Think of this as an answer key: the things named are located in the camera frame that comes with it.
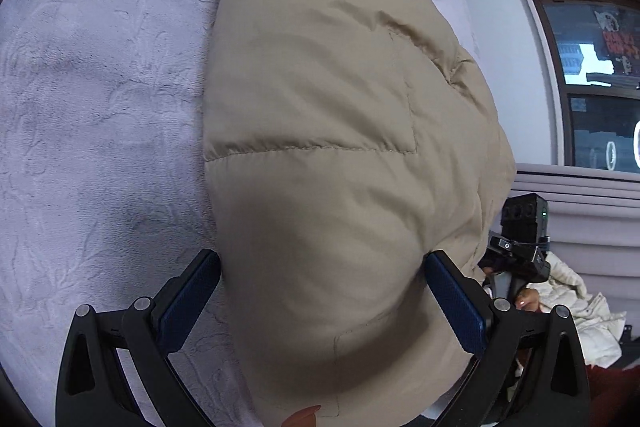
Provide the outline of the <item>person's left hand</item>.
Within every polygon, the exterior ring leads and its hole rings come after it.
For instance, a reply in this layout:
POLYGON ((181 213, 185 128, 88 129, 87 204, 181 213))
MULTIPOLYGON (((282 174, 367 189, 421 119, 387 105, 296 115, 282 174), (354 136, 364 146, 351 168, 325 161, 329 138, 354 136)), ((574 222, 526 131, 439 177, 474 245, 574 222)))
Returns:
POLYGON ((320 405, 312 405, 291 414, 282 421, 281 427, 317 427, 317 414, 321 410, 320 405))

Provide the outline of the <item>person's right hand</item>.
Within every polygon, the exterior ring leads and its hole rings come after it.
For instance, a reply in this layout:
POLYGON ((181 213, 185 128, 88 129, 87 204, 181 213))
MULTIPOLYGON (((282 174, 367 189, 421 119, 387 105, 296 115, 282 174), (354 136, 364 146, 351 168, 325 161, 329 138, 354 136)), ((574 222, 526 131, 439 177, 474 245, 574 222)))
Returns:
POLYGON ((518 311, 541 313, 539 291, 528 286, 523 287, 512 299, 512 305, 518 311))

